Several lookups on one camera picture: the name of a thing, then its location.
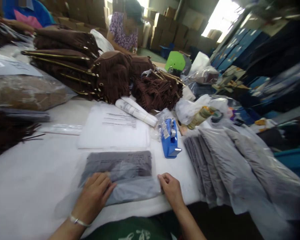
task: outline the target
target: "forearm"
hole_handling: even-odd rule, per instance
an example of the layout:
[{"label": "forearm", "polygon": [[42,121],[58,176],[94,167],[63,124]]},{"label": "forearm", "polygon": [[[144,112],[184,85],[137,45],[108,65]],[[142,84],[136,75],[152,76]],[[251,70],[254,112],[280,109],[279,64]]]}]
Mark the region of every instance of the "forearm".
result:
[{"label": "forearm", "polygon": [[131,54],[131,52],[129,52],[125,48],[119,46],[115,41],[111,40],[110,43],[113,46],[114,50],[120,51],[120,52],[125,53],[125,54]]},{"label": "forearm", "polygon": [[179,220],[185,240],[206,240],[186,205],[173,211]]},{"label": "forearm", "polygon": [[79,240],[85,230],[85,227],[74,224],[67,218],[49,240]]},{"label": "forearm", "polygon": [[15,28],[18,28],[22,31],[26,31],[26,32],[30,32],[30,33],[33,33],[34,32],[34,27],[28,25],[28,24],[25,24],[23,22],[18,22],[17,20],[7,20],[7,23],[12,26],[12,27],[15,27]]}]

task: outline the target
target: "bracelet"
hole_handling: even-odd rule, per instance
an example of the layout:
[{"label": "bracelet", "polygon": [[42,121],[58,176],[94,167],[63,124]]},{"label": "bracelet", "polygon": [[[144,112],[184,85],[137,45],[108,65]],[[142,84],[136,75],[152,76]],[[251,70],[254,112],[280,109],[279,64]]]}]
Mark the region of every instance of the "bracelet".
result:
[{"label": "bracelet", "polygon": [[90,227],[91,226],[91,224],[85,224],[84,222],[80,221],[79,218],[75,218],[71,214],[69,215],[69,218],[70,218],[70,222],[72,222],[74,224],[79,224],[79,225],[84,226],[84,227]]}]

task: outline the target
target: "green object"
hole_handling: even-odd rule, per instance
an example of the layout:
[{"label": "green object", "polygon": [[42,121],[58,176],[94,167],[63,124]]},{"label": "green object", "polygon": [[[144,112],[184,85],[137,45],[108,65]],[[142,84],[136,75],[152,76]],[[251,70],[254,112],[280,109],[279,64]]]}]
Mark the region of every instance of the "green object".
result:
[{"label": "green object", "polygon": [[177,51],[171,51],[164,69],[169,70],[170,67],[182,71],[186,66],[183,54]]},{"label": "green object", "polygon": [[164,69],[168,71],[170,67],[183,71],[183,74],[188,75],[191,68],[191,60],[188,56],[178,51],[171,51]]},{"label": "green object", "polygon": [[171,240],[171,234],[153,218],[130,217],[97,228],[85,240],[157,239]]}]

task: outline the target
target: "woman's hand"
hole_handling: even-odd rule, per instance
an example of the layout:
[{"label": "woman's hand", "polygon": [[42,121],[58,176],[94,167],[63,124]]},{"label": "woman's hand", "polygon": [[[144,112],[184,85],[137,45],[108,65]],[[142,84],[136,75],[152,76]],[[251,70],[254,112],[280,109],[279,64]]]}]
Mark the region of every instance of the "woman's hand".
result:
[{"label": "woman's hand", "polygon": [[94,173],[86,181],[71,215],[85,224],[91,224],[103,209],[116,185],[111,183],[106,173]]},{"label": "woman's hand", "polygon": [[169,173],[158,175],[160,184],[174,212],[186,207],[184,204],[180,182],[172,177]]}]

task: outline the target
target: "gray folded garment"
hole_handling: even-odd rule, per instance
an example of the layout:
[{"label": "gray folded garment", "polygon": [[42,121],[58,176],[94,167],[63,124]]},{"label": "gray folded garment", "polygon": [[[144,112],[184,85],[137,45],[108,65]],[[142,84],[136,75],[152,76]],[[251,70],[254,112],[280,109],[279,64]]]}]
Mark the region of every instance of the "gray folded garment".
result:
[{"label": "gray folded garment", "polygon": [[224,183],[222,182],[220,175],[217,171],[217,168],[212,160],[210,150],[208,149],[202,136],[199,136],[198,139],[199,139],[199,143],[201,146],[201,150],[202,150],[204,157],[206,159],[206,162],[207,162],[207,167],[208,167],[211,183],[212,183],[215,193],[217,195],[217,205],[221,206],[223,204],[226,204],[226,205],[230,206],[231,204],[230,204],[229,194],[228,194],[228,192],[224,186]]},{"label": "gray folded garment", "polygon": [[300,178],[252,139],[231,130],[226,132],[252,167],[279,215],[286,220],[300,220]]},{"label": "gray folded garment", "polygon": [[265,240],[290,239],[292,227],[279,216],[249,163],[238,152],[225,130],[199,129],[199,132],[230,195],[234,213],[248,210]]},{"label": "gray folded garment", "polygon": [[197,161],[197,158],[196,158],[196,155],[195,155],[195,152],[194,152],[193,144],[190,140],[190,137],[184,139],[184,144],[186,146],[187,152],[190,156],[191,163],[192,163],[192,165],[194,167],[194,170],[197,174],[197,177],[199,179],[199,184],[200,184],[199,191],[203,195],[204,200],[206,200],[206,192],[204,190],[203,179],[202,179],[202,176],[201,176],[201,173],[200,173],[200,170],[199,170],[199,164],[198,164],[198,161]]},{"label": "gray folded garment", "polygon": [[136,177],[117,181],[106,206],[154,198],[161,194],[159,180],[153,177]]},{"label": "gray folded garment", "polygon": [[210,173],[208,170],[206,159],[202,152],[199,137],[201,138],[201,136],[191,137],[191,141],[193,142],[195,154],[199,163],[199,170],[202,176],[204,190],[206,192],[207,203],[209,204],[209,207],[212,208],[217,206],[217,195],[212,185]]},{"label": "gray folded garment", "polygon": [[109,172],[112,182],[152,176],[151,158],[150,151],[90,153],[79,187],[96,172]]},{"label": "gray folded garment", "polygon": [[13,108],[0,108],[7,117],[18,118],[31,122],[50,122],[50,114],[44,111],[13,109]]}]

